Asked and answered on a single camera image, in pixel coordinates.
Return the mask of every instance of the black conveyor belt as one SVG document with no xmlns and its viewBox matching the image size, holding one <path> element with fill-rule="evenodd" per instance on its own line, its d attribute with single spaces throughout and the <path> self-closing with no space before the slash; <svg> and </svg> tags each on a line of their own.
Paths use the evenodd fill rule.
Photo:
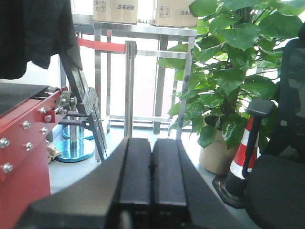
<svg viewBox="0 0 305 229">
<path fill-rule="evenodd" d="M 0 83 L 0 116 L 49 86 Z"/>
</svg>

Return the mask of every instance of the traffic cone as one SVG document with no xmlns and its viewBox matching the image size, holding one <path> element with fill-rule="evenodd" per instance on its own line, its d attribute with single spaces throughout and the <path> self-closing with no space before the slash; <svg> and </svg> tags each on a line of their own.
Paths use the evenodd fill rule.
<svg viewBox="0 0 305 229">
<path fill-rule="evenodd" d="M 246 179 L 242 174 L 244 161 L 246 158 L 246 149 L 250 131 L 252 128 L 253 118 L 250 117 L 241 143 L 236 151 L 234 159 L 230 166 L 227 177 L 216 177 L 212 184 L 216 189 L 222 201 L 234 208 L 244 208 L 244 190 L 246 188 Z M 247 171 L 251 172 L 257 159 L 258 135 L 253 149 L 253 154 Z"/>
</svg>

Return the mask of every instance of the retractable belt barrier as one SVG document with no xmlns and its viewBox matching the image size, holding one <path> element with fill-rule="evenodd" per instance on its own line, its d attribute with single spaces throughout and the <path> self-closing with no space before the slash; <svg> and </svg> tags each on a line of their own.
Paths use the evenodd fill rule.
<svg viewBox="0 0 305 229">
<path fill-rule="evenodd" d="M 126 78 L 124 137 L 132 137 L 134 58 L 137 53 L 136 43 L 134 41 L 126 41 L 125 44 L 115 44 L 111 42 L 98 42 L 78 38 L 78 45 L 99 50 L 101 52 L 125 54 Z"/>
<path fill-rule="evenodd" d="M 115 44 L 110 42 L 90 41 L 83 38 L 78 38 L 78 45 L 100 51 L 125 53 L 125 44 Z"/>
</svg>

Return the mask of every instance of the red metal panel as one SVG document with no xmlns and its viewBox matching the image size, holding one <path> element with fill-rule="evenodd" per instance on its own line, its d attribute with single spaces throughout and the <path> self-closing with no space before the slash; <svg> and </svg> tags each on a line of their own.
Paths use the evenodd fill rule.
<svg viewBox="0 0 305 229">
<path fill-rule="evenodd" d="M 46 135 L 64 117 L 62 114 L 55 115 L 54 103 L 60 92 L 48 97 L 45 100 L 29 99 L 14 110 L 0 118 L 0 139 L 6 138 L 10 145 L 3 149 L 0 148 L 0 166 L 11 163 L 16 168 L 26 157 L 30 156 L 35 147 L 41 142 L 46 141 Z M 41 114 L 40 109 L 46 108 L 48 112 Z M 44 117 L 52 114 L 52 120 L 45 123 Z M 23 123 L 31 123 L 30 128 L 24 129 Z M 42 129 L 48 131 L 43 135 Z M 33 148 L 26 150 L 26 144 L 32 143 Z M 3 182 L 11 173 L 0 172 L 0 183 Z"/>
<path fill-rule="evenodd" d="M 0 185 L 0 228 L 12 229 L 31 202 L 49 194 L 46 142 L 41 142 Z"/>
<path fill-rule="evenodd" d="M 57 91 L 44 100 L 29 99 L 0 117 L 0 139 L 10 141 L 0 148 L 0 228 L 11 229 L 29 203 L 50 194 L 46 135 L 65 116 L 55 114 L 54 104 L 60 96 Z M 46 123 L 44 117 L 52 115 Z M 24 128 L 23 123 L 31 123 Z M 32 148 L 26 150 L 26 144 Z M 13 165 L 3 172 L 6 163 Z"/>
</svg>

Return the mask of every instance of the pothos plant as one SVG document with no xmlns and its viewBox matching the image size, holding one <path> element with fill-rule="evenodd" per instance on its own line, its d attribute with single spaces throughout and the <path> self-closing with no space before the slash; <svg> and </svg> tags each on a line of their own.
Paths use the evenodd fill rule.
<svg viewBox="0 0 305 229">
<path fill-rule="evenodd" d="M 189 8 L 201 18 L 198 38 L 188 92 L 174 96 L 186 100 L 184 124 L 192 124 L 200 146 L 209 146 L 216 130 L 221 130 L 231 148 L 243 136 L 249 119 L 247 103 L 256 97 L 277 101 L 281 43 L 297 37 L 302 26 L 298 15 L 305 10 L 305 0 L 195 0 Z M 170 50 L 186 52 L 187 46 L 179 44 Z M 185 60 L 160 59 L 158 64 L 177 69 L 175 79 L 183 80 Z M 266 77 L 266 72 L 275 76 Z M 175 104 L 168 114 L 177 115 L 179 107 L 180 103 Z M 275 114 L 264 119 L 261 148 L 274 122 Z"/>
</svg>

